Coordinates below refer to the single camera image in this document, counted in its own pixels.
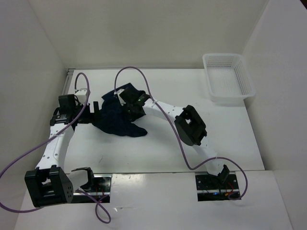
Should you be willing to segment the navy blue shorts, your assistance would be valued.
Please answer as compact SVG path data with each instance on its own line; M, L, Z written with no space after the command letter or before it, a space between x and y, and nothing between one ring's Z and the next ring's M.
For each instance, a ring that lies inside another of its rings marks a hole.
M132 104L121 105L118 96L115 94L118 90L128 89L138 99L145 94L145 91L137 90L131 83L122 85L116 90L112 90L102 96L102 108L99 110L98 120L93 122L93 126L108 134L116 136L128 136L132 138L143 137L147 131L134 124L133 122L145 115L140 107L134 107Z

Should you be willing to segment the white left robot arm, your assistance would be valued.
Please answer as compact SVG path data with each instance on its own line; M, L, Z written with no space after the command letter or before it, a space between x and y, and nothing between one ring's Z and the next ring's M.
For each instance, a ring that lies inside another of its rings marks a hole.
M68 146L76 126L90 124L98 115L98 112L90 112L88 97L86 89L59 96L59 107L50 120L50 140L35 169L27 171L24 177L36 208L71 203L78 189L89 192L95 188L96 180L90 167L64 172Z

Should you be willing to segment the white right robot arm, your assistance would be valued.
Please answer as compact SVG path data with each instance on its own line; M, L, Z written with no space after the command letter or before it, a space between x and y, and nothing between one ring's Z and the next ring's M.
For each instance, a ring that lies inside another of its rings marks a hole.
M178 107L159 102L143 91L136 92L130 88L117 90L115 96L131 121L143 115L152 115L168 121L176 131L180 144L192 147L204 158L207 173L211 175L211 185L222 188L227 183L230 171L209 146L206 124L193 106Z

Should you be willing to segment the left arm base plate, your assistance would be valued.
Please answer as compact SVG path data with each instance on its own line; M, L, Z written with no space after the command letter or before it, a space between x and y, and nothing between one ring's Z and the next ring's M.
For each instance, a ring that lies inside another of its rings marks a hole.
M83 193L77 191L77 189L86 192L95 200L99 200L104 197L100 203L110 202L111 192L111 175L93 174L89 176L89 179L85 175L81 174L67 174L68 178L73 185L73 204L93 203L94 201Z

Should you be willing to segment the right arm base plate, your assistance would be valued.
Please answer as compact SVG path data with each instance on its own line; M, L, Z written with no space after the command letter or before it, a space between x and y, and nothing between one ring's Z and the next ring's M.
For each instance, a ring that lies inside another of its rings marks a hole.
M229 174L223 184L206 173L195 174L195 181L198 201L225 201L240 197L237 177L234 173Z

